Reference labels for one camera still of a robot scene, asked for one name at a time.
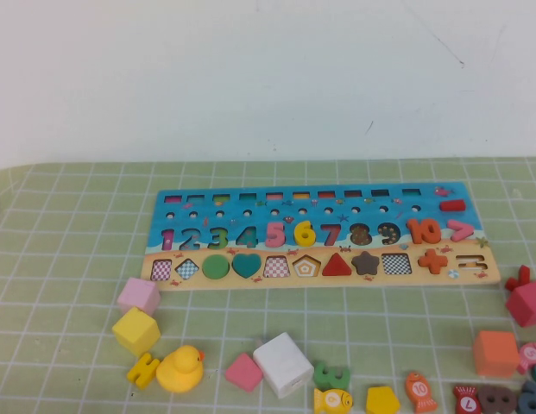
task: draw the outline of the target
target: pink cube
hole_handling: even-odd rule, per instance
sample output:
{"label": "pink cube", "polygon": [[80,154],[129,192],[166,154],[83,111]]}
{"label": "pink cube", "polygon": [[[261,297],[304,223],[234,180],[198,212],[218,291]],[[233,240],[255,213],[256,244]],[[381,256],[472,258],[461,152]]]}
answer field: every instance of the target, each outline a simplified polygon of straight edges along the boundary
{"label": "pink cube", "polygon": [[253,392],[262,377],[262,370],[247,354],[240,354],[225,371],[225,379],[246,392]]}
{"label": "pink cube", "polygon": [[536,281],[517,287],[506,306],[520,326],[536,324]]}
{"label": "pink cube", "polygon": [[161,293],[155,282],[144,279],[129,278],[122,293],[118,296],[118,306],[126,313],[134,306],[150,317],[161,302]]}

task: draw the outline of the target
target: yellow duck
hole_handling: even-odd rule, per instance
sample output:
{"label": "yellow duck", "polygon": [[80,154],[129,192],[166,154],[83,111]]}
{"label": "yellow duck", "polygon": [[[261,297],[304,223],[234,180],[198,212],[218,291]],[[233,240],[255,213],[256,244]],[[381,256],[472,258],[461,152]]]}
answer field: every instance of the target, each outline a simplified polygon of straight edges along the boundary
{"label": "yellow duck", "polygon": [[166,391],[191,391],[202,379],[205,354],[191,345],[177,348],[156,368],[156,379]]}
{"label": "yellow duck", "polygon": [[346,391],[332,389],[321,392],[317,388],[313,390],[314,414],[347,414],[353,404],[352,396]]}

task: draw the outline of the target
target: yellow pentagon block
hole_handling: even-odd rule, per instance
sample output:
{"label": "yellow pentagon block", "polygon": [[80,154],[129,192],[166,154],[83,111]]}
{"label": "yellow pentagon block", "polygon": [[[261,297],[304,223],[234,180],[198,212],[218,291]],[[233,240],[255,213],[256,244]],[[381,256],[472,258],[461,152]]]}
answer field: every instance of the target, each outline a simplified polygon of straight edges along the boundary
{"label": "yellow pentagon block", "polygon": [[400,401],[389,386],[373,386],[368,389],[367,414],[396,414]]}
{"label": "yellow pentagon block", "polygon": [[131,308],[114,324],[112,333],[120,345],[135,356],[149,351],[161,337],[156,321],[136,307]]}
{"label": "yellow pentagon block", "polygon": [[156,368],[161,364],[159,360],[153,360],[148,352],[143,354],[139,361],[126,375],[129,382],[135,382],[140,390],[147,388],[150,381],[156,376]]}

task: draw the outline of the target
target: white wall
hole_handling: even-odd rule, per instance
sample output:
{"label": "white wall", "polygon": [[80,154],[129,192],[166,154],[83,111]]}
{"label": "white wall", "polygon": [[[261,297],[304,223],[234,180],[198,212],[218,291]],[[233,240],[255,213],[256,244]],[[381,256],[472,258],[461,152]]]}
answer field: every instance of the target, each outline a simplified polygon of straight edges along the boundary
{"label": "white wall", "polygon": [[536,0],[0,1],[0,167],[528,154]]}

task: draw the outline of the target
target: red triangle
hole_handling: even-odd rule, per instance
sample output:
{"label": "red triangle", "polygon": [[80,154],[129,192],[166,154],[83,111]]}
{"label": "red triangle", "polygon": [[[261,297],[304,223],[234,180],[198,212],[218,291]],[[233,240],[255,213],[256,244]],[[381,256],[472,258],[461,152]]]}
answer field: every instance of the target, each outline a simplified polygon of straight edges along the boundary
{"label": "red triangle", "polygon": [[344,259],[340,257],[340,254],[335,253],[331,256],[321,274],[324,276],[350,276],[352,274],[352,269],[350,269]]}

